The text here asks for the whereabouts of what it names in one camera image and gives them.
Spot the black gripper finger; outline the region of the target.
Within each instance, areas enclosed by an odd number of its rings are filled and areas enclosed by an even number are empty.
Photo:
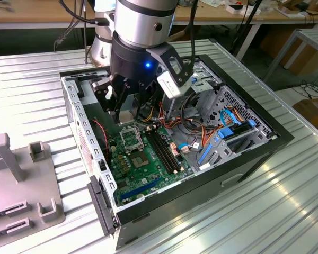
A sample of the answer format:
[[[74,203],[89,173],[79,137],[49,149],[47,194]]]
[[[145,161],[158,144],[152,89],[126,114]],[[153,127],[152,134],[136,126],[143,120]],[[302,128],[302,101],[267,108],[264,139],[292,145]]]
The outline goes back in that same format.
[[[94,78],[91,89],[102,109],[108,112],[115,124],[119,124],[120,110],[130,90],[130,82],[120,75]]]
[[[157,107],[162,98],[162,89],[157,81],[140,83],[139,93],[134,96],[134,117],[139,118],[140,110],[145,106]]]

